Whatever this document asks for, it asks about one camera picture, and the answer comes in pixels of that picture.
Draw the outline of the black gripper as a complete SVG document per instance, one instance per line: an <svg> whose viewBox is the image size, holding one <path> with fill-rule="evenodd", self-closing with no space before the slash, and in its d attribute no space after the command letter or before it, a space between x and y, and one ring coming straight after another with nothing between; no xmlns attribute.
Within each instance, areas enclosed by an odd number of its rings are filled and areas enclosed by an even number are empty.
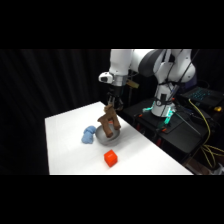
<svg viewBox="0 0 224 224"><path fill-rule="evenodd" d="M123 92L123 86L110 85L107 92L107 105L113 106L116 111L121 111L124 106L123 101L121 100Z"/></svg>

